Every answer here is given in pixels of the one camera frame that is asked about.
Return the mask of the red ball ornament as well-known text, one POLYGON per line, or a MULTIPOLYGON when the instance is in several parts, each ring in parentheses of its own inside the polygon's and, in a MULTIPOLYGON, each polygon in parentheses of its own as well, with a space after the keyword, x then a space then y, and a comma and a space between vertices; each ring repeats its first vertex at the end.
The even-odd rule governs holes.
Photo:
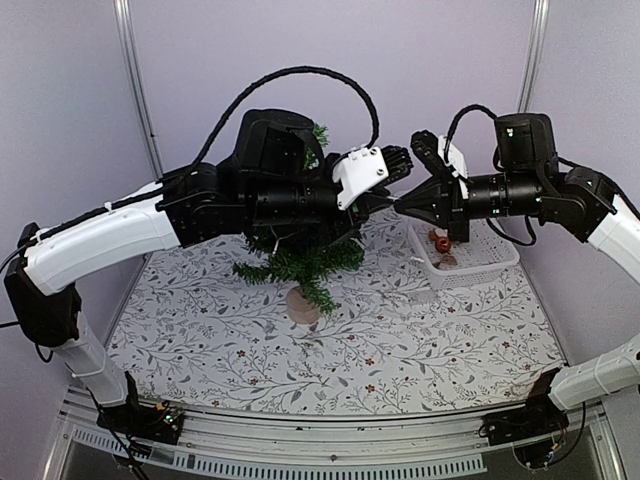
POLYGON ((434 240, 434 246, 439 253, 448 253, 451 250, 451 242, 448 237, 437 237, 434 240))

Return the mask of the white plastic basket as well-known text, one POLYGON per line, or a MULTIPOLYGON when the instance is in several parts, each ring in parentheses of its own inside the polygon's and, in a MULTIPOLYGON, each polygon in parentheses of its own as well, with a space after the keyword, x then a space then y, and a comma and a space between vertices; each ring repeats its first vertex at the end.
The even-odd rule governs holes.
POLYGON ((469 287, 496 280, 507 268, 515 266, 520 256, 511 242, 496 235, 484 222, 472 220, 468 242, 451 242, 448 253, 439 253, 434 246, 436 238, 430 238, 431 229, 438 229, 426 222, 405 219, 408 239, 421 260, 427 280, 434 290, 469 287), (458 267, 439 270, 434 267, 442 255, 453 255, 458 267))

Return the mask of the small green christmas tree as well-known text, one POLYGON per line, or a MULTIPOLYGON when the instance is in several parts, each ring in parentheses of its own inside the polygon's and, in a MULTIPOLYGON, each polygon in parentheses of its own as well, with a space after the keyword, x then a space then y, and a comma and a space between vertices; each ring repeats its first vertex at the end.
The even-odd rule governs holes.
POLYGON ((338 307, 324 286, 328 277, 358 271, 365 255, 358 239, 331 245, 326 234, 313 225, 255 227, 245 234, 245 241, 251 254, 264 254, 266 260, 260 265, 236 263, 233 273, 250 285, 292 283, 286 295, 288 316, 307 326, 338 307))

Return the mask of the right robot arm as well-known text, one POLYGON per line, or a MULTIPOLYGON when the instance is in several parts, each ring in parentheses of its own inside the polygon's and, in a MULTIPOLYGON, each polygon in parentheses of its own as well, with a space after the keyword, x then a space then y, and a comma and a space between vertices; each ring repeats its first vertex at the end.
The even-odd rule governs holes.
POLYGON ((582 243, 607 255, 630 278, 639 278, 639 211, 607 175, 561 158, 552 123, 542 113, 498 116, 471 104, 453 118, 444 138, 429 131, 411 137, 411 149, 430 178, 394 204, 397 213, 466 241, 473 220, 521 216, 562 226, 582 243), (470 176, 451 159, 462 118, 479 111, 493 122, 497 146, 492 175, 470 176))

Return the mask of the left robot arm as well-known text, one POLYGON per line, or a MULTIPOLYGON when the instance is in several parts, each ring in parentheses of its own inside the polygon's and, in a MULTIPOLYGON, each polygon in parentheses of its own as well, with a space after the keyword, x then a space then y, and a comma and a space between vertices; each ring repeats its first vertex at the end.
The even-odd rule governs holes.
POLYGON ((89 327, 76 282, 136 256, 257 227, 311 226, 324 245, 353 236, 388 205, 386 188, 410 172, 409 154, 370 140, 328 155, 313 129, 295 112, 248 110, 220 163, 198 155, 126 198, 52 228, 23 229, 1 267, 22 332, 57 353, 126 433, 141 433, 149 415, 89 327))

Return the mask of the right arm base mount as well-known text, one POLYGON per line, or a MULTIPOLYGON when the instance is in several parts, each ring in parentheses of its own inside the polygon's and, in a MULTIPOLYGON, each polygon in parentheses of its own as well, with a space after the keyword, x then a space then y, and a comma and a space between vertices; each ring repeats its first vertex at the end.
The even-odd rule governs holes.
POLYGON ((520 465, 537 470, 555 460, 568 426, 567 415, 555 407, 521 406, 483 416, 477 434, 490 446, 528 441, 514 455, 520 465))

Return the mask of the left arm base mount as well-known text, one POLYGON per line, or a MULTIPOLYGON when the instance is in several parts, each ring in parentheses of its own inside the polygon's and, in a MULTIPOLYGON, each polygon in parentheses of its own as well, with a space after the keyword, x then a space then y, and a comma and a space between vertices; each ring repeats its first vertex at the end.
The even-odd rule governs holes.
POLYGON ((184 424, 184 411, 164 401, 156 406, 98 405, 97 424, 131 438, 177 445, 184 424))

